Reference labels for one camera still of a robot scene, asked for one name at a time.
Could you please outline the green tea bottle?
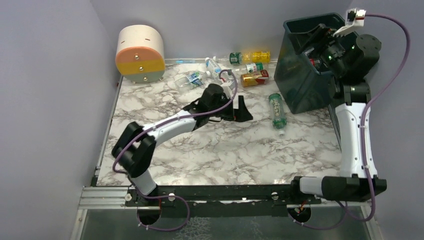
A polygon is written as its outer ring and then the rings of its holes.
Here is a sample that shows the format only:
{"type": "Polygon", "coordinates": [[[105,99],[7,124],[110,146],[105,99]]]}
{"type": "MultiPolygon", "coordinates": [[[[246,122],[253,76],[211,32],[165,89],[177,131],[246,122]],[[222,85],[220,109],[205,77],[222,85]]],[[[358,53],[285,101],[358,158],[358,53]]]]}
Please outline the green tea bottle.
{"type": "Polygon", "coordinates": [[[279,135],[285,135],[287,118],[283,108],[283,98],[279,93],[273,93],[268,96],[268,104],[272,119],[272,126],[279,135]]]}

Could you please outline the clear bottle red label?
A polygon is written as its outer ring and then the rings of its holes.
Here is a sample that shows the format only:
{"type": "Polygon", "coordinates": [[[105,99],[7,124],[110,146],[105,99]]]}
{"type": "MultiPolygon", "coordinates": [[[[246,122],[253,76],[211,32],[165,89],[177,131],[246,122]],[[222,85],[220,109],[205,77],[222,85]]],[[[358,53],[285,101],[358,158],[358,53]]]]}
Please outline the clear bottle red label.
{"type": "Polygon", "coordinates": [[[309,61],[311,62],[312,66],[316,69],[319,69],[322,65],[322,61],[318,58],[310,58],[309,61]]]}

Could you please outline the crushed clear bottle blue-green label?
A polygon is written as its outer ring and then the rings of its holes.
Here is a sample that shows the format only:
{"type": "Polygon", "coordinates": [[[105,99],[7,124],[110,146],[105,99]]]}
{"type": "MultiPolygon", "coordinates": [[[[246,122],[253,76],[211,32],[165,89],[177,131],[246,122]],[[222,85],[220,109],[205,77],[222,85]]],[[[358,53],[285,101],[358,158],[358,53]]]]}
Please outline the crushed clear bottle blue-green label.
{"type": "Polygon", "coordinates": [[[185,74],[183,77],[174,81],[174,85],[179,91],[192,90],[204,85],[205,80],[210,76],[210,73],[202,71],[192,71],[185,74]]]}

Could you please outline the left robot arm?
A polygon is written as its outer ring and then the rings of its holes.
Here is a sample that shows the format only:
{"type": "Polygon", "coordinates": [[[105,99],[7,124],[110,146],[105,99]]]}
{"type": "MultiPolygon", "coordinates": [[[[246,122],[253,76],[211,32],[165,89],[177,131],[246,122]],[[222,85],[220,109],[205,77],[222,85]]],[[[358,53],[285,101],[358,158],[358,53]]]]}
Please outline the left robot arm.
{"type": "Polygon", "coordinates": [[[244,97],[238,96],[237,108],[233,107],[234,98],[235,94],[211,83],[199,98],[171,117],[146,125],[135,121],[129,123],[112,148],[114,164],[124,168],[125,174],[142,195],[151,197],[158,187],[149,172],[156,147],[203,127],[211,118],[238,123],[253,120],[244,97]]]}

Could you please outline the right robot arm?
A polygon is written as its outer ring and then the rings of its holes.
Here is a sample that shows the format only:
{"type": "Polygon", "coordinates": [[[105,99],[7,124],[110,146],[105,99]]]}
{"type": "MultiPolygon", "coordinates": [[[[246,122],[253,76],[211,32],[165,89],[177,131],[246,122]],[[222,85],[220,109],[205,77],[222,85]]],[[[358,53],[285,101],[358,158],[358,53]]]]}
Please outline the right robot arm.
{"type": "Polygon", "coordinates": [[[319,59],[333,74],[328,91],[335,105],[341,147],[339,176],[297,176],[292,187],[302,195],[330,201],[370,200],[387,188],[372,160],[368,130],[371,90],[365,79],[380,58],[381,42],[362,34],[343,47],[340,32],[324,24],[288,37],[297,55],[307,53],[319,59]]]}

